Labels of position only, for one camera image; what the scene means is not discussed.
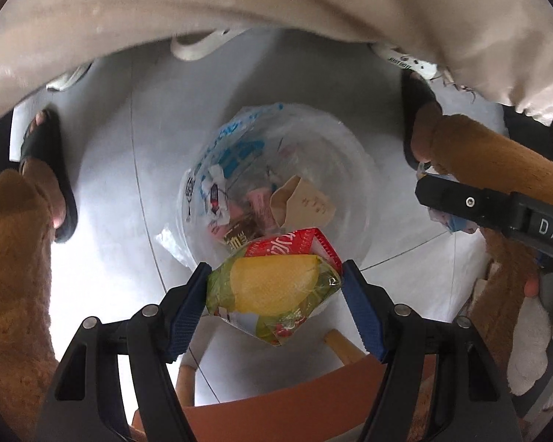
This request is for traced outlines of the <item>white gloved right hand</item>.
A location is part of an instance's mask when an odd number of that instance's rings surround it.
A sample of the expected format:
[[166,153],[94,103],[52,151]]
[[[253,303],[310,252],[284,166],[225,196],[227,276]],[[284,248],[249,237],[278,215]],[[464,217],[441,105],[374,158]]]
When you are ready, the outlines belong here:
[[507,363],[511,393],[521,396],[545,375],[547,348],[553,340],[553,273],[542,273],[525,286],[525,299],[514,328]]

